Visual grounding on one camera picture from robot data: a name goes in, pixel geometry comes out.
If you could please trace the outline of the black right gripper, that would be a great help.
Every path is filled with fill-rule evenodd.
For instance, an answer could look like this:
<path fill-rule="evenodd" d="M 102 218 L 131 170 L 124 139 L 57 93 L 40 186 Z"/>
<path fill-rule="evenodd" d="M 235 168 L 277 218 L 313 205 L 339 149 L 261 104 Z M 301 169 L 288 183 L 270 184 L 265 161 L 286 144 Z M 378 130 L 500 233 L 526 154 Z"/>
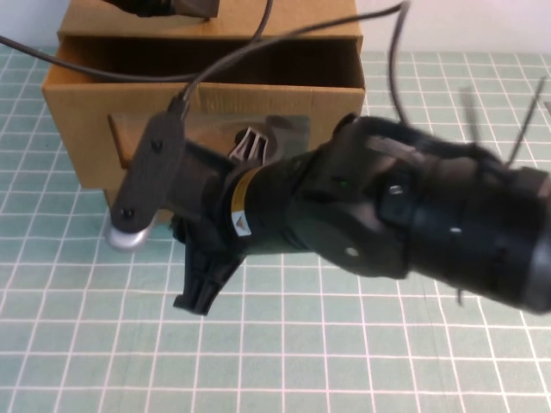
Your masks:
<path fill-rule="evenodd" d="M 183 292 L 175 308 L 206 316 L 242 264 L 222 211 L 228 179 L 241 163 L 264 165 L 268 149 L 269 137 L 250 126 L 238 132 L 229 157 L 193 141 L 184 146 L 170 189 L 173 236 L 185 245 Z"/>

